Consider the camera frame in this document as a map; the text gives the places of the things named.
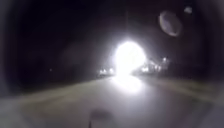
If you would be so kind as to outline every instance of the night sky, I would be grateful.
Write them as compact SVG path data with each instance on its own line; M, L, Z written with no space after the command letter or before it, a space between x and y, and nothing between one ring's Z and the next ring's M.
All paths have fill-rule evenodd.
M186 6L192 14L184 13ZM160 29L164 10L180 19L180 36ZM177 72L204 73L207 40L200 13L191 0L16 1L7 17L8 79L22 90L92 79L111 65L114 49L127 36L148 58L170 58Z

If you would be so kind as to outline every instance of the asphalt road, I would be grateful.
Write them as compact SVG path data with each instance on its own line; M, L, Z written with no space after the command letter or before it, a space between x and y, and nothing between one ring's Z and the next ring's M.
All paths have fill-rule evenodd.
M88 128L91 120L92 128L193 127L216 104L211 91L189 80L111 77L4 99L0 126Z

